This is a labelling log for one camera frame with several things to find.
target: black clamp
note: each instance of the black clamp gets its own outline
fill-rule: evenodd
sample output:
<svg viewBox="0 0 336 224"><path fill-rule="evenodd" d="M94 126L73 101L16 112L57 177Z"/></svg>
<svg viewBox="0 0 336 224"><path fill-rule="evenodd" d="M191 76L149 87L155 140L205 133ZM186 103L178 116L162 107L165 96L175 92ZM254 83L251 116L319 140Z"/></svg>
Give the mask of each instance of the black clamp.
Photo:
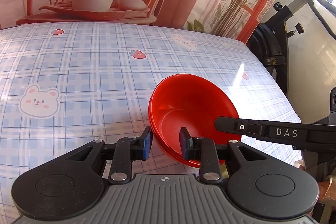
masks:
<svg viewBox="0 0 336 224"><path fill-rule="evenodd" d="M306 151L336 149L336 126L218 117L215 128L261 141L304 147Z"/></svg>
<svg viewBox="0 0 336 224"><path fill-rule="evenodd" d="M125 137L116 144L94 140L22 175L14 182L12 197L21 215L38 220L68 219L95 205L112 184L132 179L134 160L146 160L152 130L140 137ZM111 159L108 179L102 179Z"/></svg>
<svg viewBox="0 0 336 224"><path fill-rule="evenodd" d="M316 204L319 188L313 177L237 140L215 145L208 138L191 138L181 128L180 146L185 160L200 160L200 182L222 187L238 207L252 215L290 219L309 213ZM230 178L225 183L218 173L219 159L226 161Z"/></svg>

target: white wall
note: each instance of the white wall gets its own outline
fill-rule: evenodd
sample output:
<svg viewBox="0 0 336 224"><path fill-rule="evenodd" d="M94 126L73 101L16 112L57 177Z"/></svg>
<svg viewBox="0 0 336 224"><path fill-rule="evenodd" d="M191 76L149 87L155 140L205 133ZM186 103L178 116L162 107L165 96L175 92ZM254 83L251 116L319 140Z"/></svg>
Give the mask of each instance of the white wall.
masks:
<svg viewBox="0 0 336 224"><path fill-rule="evenodd" d="M276 0L288 5L293 0ZM336 33L336 18L319 5L319 12ZM275 10L270 8L262 19L267 21ZM312 123L329 115L330 90L336 86L336 40L325 30L308 5L287 21L287 30L300 22L305 33L289 42L288 99L303 123Z"/></svg>

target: plaid tablecloth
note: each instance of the plaid tablecloth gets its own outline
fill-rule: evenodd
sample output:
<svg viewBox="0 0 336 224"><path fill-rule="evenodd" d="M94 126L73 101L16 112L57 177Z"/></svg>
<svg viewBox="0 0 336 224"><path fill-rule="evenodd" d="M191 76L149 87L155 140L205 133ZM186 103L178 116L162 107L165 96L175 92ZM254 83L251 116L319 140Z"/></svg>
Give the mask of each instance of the plaid tablecloth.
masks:
<svg viewBox="0 0 336 224"><path fill-rule="evenodd" d="M98 22L0 30L0 223L18 217L11 186L20 174L93 139L139 136L149 125L153 89L177 73L212 81L241 118L300 122L273 78L236 40ZM37 119L22 112L20 100L31 86L57 89L56 114ZM286 145L242 140L290 164L300 158ZM168 158L155 140L150 158L133 163L133 173L185 172L197 170Z"/></svg>

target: metal rivet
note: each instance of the metal rivet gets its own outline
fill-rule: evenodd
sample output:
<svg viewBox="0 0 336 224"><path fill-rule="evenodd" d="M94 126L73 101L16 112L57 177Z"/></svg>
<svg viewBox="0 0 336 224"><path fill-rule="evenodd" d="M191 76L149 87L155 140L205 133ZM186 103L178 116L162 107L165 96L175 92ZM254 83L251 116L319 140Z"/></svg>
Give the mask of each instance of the metal rivet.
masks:
<svg viewBox="0 0 336 224"><path fill-rule="evenodd" d="M123 181L127 179L127 175L125 173L113 173L111 179L114 181Z"/></svg>
<svg viewBox="0 0 336 224"><path fill-rule="evenodd" d="M206 180L218 180L220 178L220 175L217 174L217 173L212 173L212 172L209 172L209 173L205 173L203 175L203 177L206 179Z"/></svg>

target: stacked red bowls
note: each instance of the stacked red bowls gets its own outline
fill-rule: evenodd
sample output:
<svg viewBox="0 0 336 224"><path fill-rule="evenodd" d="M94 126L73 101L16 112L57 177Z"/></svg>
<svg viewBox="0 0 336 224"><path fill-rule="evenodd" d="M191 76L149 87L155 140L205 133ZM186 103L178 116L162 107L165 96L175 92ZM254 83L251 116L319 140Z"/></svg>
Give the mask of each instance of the stacked red bowls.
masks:
<svg viewBox="0 0 336 224"><path fill-rule="evenodd" d="M240 135L215 129L215 120L220 116L239 118L233 103L219 87L191 74L176 74L162 80L148 106L149 122L163 152L196 168L200 166L198 161L182 158L180 128L186 127L192 137L211 138L217 144L240 141Z"/></svg>

